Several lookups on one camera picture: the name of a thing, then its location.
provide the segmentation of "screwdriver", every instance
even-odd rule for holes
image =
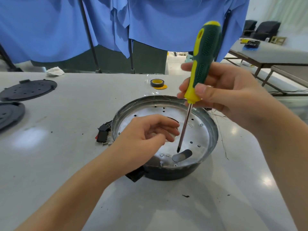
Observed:
[[[190,82],[185,93],[185,98],[189,104],[187,115],[184,121],[179,146],[177,152],[181,150],[185,130],[187,127],[188,118],[193,107],[193,104],[201,100],[195,94],[195,86],[197,83],[204,83],[209,73],[211,63],[218,55],[221,46],[221,26],[217,21],[209,21],[203,25],[198,33],[194,50],[193,64],[190,74]]]

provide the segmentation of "left hand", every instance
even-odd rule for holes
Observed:
[[[121,172],[119,176],[144,165],[166,140],[173,142],[170,134],[178,136],[179,126],[175,120],[159,114],[133,118],[107,150],[111,163]]]

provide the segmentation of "black office chair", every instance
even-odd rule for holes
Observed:
[[[266,21],[260,23],[257,30],[250,35],[250,38],[261,41],[265,41],[266,38],[269,38],[269,41],[271,41],[272,37],[278,34],[280,24],[281,23],[277,21]]]
[[[251,33],[254,32],[254,29],[256,27],[257,21],[255,20],[246,20],[244,25],[244,30],[242,34],[242,38],[244,37],[250,37]]]

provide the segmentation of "tape roll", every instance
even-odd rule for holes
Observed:
[[[165,84],[165,81],[162,79],[155,78],[150,81],[150,84],[152,87],[163,87]]]

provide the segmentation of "screwdriver shaft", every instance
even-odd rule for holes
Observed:
[[[180,152],[181,147],[182,147],[183,138],[184,138],[186,127],[187,127],[187,122],[188,122],[188,118],[189,118],[189,115],[190,115],[190,111],[192,110],[192,107],[193,107],[193,105],[189,104],[187,114],[186,114],[186,118],[185,118],[184,125],[183,125],[183,129],[182,129],[182,133],[181,133],[181,137],[180,137],[180,141],[179,141],[179,146],[177,147],[177,153]]]

